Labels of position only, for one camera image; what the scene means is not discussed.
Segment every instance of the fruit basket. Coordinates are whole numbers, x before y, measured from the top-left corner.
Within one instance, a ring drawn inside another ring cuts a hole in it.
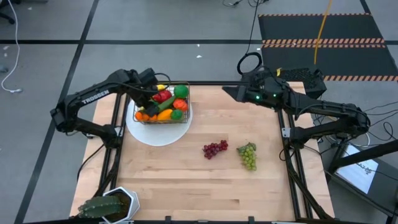
[[[180,119],[172,119],[172,118],[169,118],[169,119],[162,119],[162,120],[160,120],[160,119],[157,119],[157,118],[154,118],[154,117],[152,117],[152,118],[149,118],[148,117],[148,119],[146,119],[146,118],[144,118],[144,119],[137,119],[137,117],[139,117],[139,116],[137,116],[137,113],[143,113],[137,106],[134,106],[134,111],[133,111],[133,117],[132,117],[132,119],[133,119],[133,121],[135,121],[135,122],[140,122],[140,123],[142,123],[142,124],[178,124],[178,123],[187,123],[188,122],[188,119],[189,119],[189,116],[190,116],[190,100],[191,100],[191,98],[190,98],[190,85],[189,85],[189,83],[188,82],[160,82],[159,83],[160,85],[168,85],[168,84],[170,84],[166,89],[164,89],[164,90],[167,90],[167,91],[169,91],[170,93],[171,93],[171,95],[172,95],[172,98],[175,98],[175,91],[174,91],[174,89],[176,88],[176,86],[180,86],[180,85],[183,85],[183,86],[185,86],[185,87],[187,87],[187,89],[188,89],[188,94],[187,94],[187,96],[185,97],[185,98],[176,98],[175,100],[174,100],[174,102],[173,103],[171,103],[171,105],[170,106],[168,106],[168,107],[166,107],[166,109],[164,109],[164,110],[162,110],[159,114],[157,114],[156,115],[156,117],[158,117],[161,113],[163,113],[163,112],[166,112],[166,111],[170,111],[170,110],[172,110],[173,112],[172,112],[172,114],[174,113],[174,112],[176,112],[176,111],[179,111],[179,113],[181,113],[182,112],[182,115],[181,115],[181,118]],[[176,108],[175,106],[175,101],[176,100],[178,100],[179,101],[179,103],[182,103],[183,104],[183,101],[185,102],[185,106],[187,107],[186,109],[184,108],[184,109],[182,109],[182,110],[180,110],[181,108],[180,107],[178,107],[178,108]]]

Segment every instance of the floor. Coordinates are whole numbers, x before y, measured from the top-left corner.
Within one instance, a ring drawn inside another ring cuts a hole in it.
[[[83,29],[94,2],[50,0],[44,4],[29,1],[15,6],[19,20],[18,38],[31,41],[21,44],[17,70],[6,82],[7,87],[23,88],[23,92],[0,91],[3,105],[0,110],[0,178],[3,180],[0,182],[0,217],[3,223],[14,223],[25,192],[31,193],[32,198],[31,201],[26,201],[30,197],[25,198],[24,205],[27,206],[21,208],[17,220],[37,222],[63,219],[69,215],[86,139],[79,134],[66,137],[52,132],[49,111],[61,94],[74,93],[100,82],[119,68],[139,71],[152,67],[174,80],[239,80],[235,68],[247,45],[233,40],[249,38],[254,9],[246,1],[236,8],[229,8],[222,5],[222,0],[99,0],[90,29],[85,34]],[[384,38],[398,40],[395,22],[398,2],[366,2]],[[327,4],[327,0],[270,0],[259,7],[258,13],[323,13]],[[1,12],[12,13],[9,7]],[[331,12],[355,13],[364,12],[364,9],[360,0],[339,0],[334,1]],[[0,40],[13,39],[14,29],[15,26],[0,19]],[[89,42],[79,46],[82,37],[86,40],[164,41],[119,45]],[[174,39],[198,41],[182,44],[167,41]],[[200,41],[203,39],[220,41],[206,44]],[[261,39],[257,21],[253,39]],[[35,40],[59,41],[40,44]],[[257,51],[259,47],[252,45],[251,50]],[[397,61],[398,45],[388,48]],[[0,52],[0,64],[11,68],[16,46],[0,44]],[[78,59],[78,63],[72,63],[73,59]],[[249,70],[254,63],[248,61],[244,68]],[[64,85],[69,78],[72,78],[70,86]],[[398,95],[396,82],[326,82],[326,86],[328,91],[324,99],[353,102],[364,109],[390,103]],[[91,119],[94,108],[95,105],[85,107],[80,116]],[[378,112],[395,108],[396,105],[391,105]],[[381,118],[383,116],[371,117],[372,121]],[[387,121],[398,126],[397,117]],[[371,131],[381,138],[387,137],[381,124],[372,127]],[[371,142],[377,144],[379,141],[371,138]],[[327,146],[321,144],[320,147],[325,150]],[[325,153],[323,157],[327,167],[331,154]],[[41,169],[41,166],[35,168],[38,158],[45,159],[42,171],[40,175],[32,176],[34,169]],[[382,159],[398,167],[398,154]],[[329,188],[336,217],[353,222],[385,222],[384,214],[338,184],[331,182]]]

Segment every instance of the wooden tabletop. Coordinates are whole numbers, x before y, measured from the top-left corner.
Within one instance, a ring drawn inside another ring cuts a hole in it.
[[[290,86],[304,92],[302,83]],[[256,221],[294,220],[286,164],[279,159],[277,113],[237,103],[220,86],[191,86],[190,91],[193,121],[177,142],[152,147],[137,141],[128,129],[124,134],[117,186],[138,194],[141,209],[133,219],[164,220],[171,215],[173,220],[246,221],[248,216]],[[94,123],[111,122],[114,101],[114,95],[99,100]],[[301,115],[296,126],[312,126],[310,115]],[[211,160],[204,158],[203,146],[222,139],[228,141],[228,150]],[[257,145],[255,172],[243,167],[236,150],[249,141]],[[101,144],[99,138],[88,140],[84,159]],[[307,145],[318,150],[315,140]],[[301,152],[309,191],[334,216],[320,156],[307,149]],[[104,150],[82,170],[71,215],[98,188],[103,158]],[[305,217],[301,193],[298,196]]]

